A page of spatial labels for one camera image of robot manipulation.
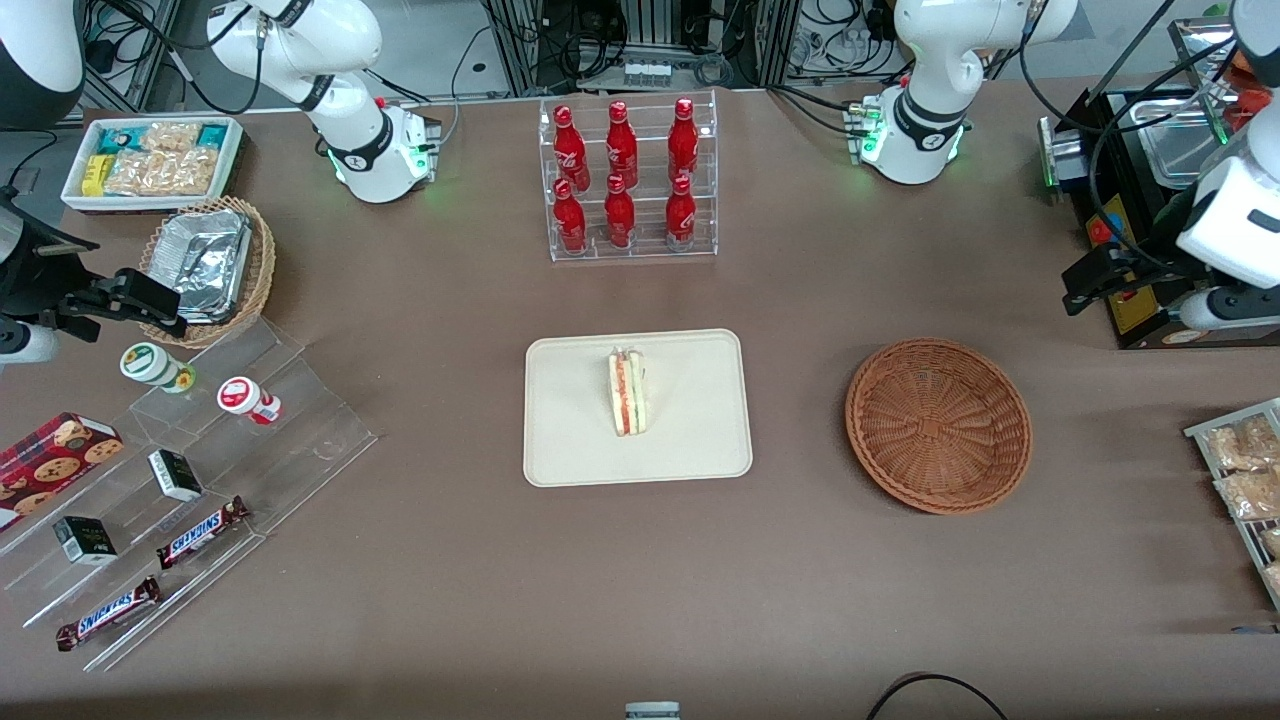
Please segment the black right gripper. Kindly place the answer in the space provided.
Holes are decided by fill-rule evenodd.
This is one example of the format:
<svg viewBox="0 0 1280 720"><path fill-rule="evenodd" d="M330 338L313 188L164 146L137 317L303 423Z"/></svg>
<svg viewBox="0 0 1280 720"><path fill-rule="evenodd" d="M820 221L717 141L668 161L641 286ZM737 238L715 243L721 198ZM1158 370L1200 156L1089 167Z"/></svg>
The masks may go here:
<svg viewBox="0 0 1280 720"><path fill-rule="evenodd" d="M17 241L3 259L4 316L86 343L99 340L100 324L73 316L138 322L170 337L186 336L188 323L179 314L178 292L133 268L120 269L109 283L96 282L99 275L84 269L79 255L100 249L99 243L68 234L12 200L3 201L3 210L20 223Z"/></svg>

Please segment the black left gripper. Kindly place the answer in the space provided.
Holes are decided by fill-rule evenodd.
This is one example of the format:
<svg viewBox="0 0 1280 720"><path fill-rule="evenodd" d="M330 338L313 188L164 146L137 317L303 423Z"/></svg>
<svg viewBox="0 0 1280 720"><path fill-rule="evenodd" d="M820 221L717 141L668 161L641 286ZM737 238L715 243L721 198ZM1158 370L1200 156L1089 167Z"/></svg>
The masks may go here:
<svg viewBox="0 0 1280 720"><path fill-rule="evenodd" d="M1170 193L1160 208L1146 200L1139 202L1134 240L1153 260L1139 260L1137 274L1128 274L1132 255L1119 242L1097 243L1075 260L1061 274L1062 305L1068 315L1075 316L1094 301L1114 295L1139 295L1153 284L1176 279L1197 284L1216 281L1213 270L1176 245L1190 219L1197 190L1198 186L1192 184Z"/></svg>

